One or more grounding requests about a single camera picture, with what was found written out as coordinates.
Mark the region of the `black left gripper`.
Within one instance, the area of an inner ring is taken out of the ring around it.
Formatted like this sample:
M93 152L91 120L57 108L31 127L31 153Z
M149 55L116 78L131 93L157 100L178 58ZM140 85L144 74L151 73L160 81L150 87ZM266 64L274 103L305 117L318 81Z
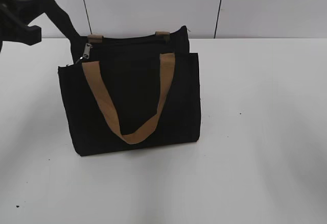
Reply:
M33 16L33 5L36 15ZM83 54L83 37L74 28L69 15L55 0L1 0L1 45L19 42L35 45L41 42L41 27L29 26L36 17L45 14L69 40L73 63Z

